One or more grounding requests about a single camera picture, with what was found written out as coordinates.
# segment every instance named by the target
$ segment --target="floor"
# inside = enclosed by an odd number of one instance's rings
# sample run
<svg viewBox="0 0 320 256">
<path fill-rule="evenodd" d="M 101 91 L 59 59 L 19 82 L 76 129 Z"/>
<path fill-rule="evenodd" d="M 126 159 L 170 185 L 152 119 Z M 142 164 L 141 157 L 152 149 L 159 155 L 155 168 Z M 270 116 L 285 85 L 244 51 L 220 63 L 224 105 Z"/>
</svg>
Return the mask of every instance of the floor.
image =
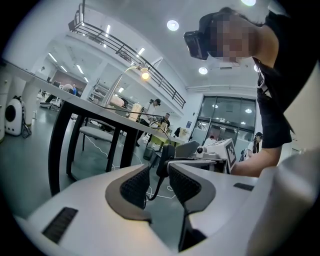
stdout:
<svg viewBox="0 0 320 256">
<path fill-rule="evenodd" d="M 0 144 L 0 185 L 12 209 L 13 214 L 26 218 L 36 208 L 51 198 L 48 180 L 48 151 L 53 125 L 58 112 L 37 106 L 36 119 L 32 120 L 32 135 L 26 139 L 22 136 L 6 135 Z M 69 122 L 62 145 L 60 158 L 60 189 L 63 190 L 72 182 L 66 176 L 67 152 L 74 123 Z M 72 173 L 77 179 L 85 179 L 103 174 L 106 169 L 107 156 L 96 148 L 87 138 L 82 151 L 82 134 L 79 136 Z M 108 153 L 109 142 L 90 140 L 103 152 Z M 120 136 L 116 147 L 113 165 L 120 165 L 125 137 Z M 146 145 L 140 141 L 135 148 L 132 165 L 149 163 L 143 159 Z M 159 177 L 156 167 L 150 170 L 150 187 L 154 193 Z M 174 252 L 182 228 L 184 210 L 175 194 L 167 189 L 169 179 L 165 179 L 157 197 L 148 201 L 145 210 L 151 213 L 151 228 L 161 240 Z"/>
</svg>

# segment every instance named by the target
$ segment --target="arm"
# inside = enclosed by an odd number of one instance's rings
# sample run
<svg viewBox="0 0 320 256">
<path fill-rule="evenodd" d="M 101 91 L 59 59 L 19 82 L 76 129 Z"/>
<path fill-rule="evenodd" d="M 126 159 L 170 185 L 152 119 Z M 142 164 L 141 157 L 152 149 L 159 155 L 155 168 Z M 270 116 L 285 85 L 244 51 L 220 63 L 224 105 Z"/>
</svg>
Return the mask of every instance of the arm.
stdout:
<svg viewBox="0 0 320 256">
<path fill-rule="evenodd" d="M 251 154 L 250 159 L 236 163 L 232 169 L 233 175 L 259 177 L 266 167 L 276 166 L 279 162 L 282 146 L 262 148 L 257 154 Z"/>
</svg>

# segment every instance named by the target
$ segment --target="metal railing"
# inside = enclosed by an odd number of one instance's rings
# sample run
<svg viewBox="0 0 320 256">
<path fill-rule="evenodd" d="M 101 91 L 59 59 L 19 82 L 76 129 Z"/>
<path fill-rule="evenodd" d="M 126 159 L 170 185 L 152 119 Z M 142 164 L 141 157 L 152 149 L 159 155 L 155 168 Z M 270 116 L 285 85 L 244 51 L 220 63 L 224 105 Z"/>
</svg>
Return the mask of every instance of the metal railing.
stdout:
<svg viewBox="0 0 320 256">
<path fill-rule="evenodd" d="M 145 58 L 140 56 L 138 52 L 132 49 L 129 45 L 119 40 L 112 34 L 107 34 L 100 28 L 82 21 L 82 11 L 80 9 L 76 12 L 74 20 L 69 23 L 70 31 L 84 35 L 92 41 L 112 49 L 115 54 L 129 62 L 130 65 L 137 65 L 145 63 L 149 67 L 150 78 L 155 81 L 160 88 L 162 88 L 177 104 L 183 109 L 186 101 L 177 92 L 177 90 L 168 82 L 168 80 Z"/>
</svg>

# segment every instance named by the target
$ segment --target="vr headset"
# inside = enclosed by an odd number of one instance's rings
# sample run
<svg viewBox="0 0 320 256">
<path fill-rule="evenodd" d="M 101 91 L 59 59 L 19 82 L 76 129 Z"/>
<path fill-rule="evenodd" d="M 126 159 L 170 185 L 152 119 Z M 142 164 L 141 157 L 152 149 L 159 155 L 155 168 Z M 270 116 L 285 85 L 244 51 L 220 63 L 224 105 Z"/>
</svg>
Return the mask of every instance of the vr headset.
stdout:
<svg viewBox="0 0 320 256">
<path fill-rule="evenodd" d="M 217 28 L 214 24 L 211 25 L 211 21 L 216 15 L 223 15 L 223 13 L 214 12 L 203 16 L 199 20 L 199 30 L 184 33 L 184 41 L 191 57 L 204 61 L 209 54 L 215 58 L 219 57 L 215 40 L 212 40 L 212 35 L 217 34 Z"/>
</svg>

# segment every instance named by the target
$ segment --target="ceiling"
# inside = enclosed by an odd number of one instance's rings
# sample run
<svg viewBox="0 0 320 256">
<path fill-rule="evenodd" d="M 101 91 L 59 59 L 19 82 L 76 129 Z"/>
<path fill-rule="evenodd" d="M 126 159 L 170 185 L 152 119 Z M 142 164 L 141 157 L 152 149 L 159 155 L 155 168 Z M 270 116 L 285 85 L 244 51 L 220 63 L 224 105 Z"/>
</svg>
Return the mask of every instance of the ceiling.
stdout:
<svg viewBox="0 0 320 256">
<path fill-rule="evenodd" d="M 87 0 L 86 6 L 137 33 L 152 47 L 152 51 L 167 60 L 185 86 L 228 84 L 254 87 L 258 76 L 251 59 L 243 60 L 232 69 L 221 70 L 221 65 L 226 64 L 220 60 L 212 57 L 206 61 L 191 58 L 183 34 L 197 30 L 202 16 L 226 6 L 246 15 L 252 21 L 263 22 L 268 14 L 268 3 L 269 0 L 257 1 L 254 6 L 249 7 L 241 0 Z M 167 28 L 169 20 L 178 21 L 177 31 Z M 117 27 L 110 33 L 117 33 Z M 125 34 L 122 34 L 122 40 L 130 42 L 129 45 L 134 44 L 134 40 L 125 38 Z M 201 75 L 198 72 L 200 67 L 208 68 L 208 74 Z"/>
</svg>

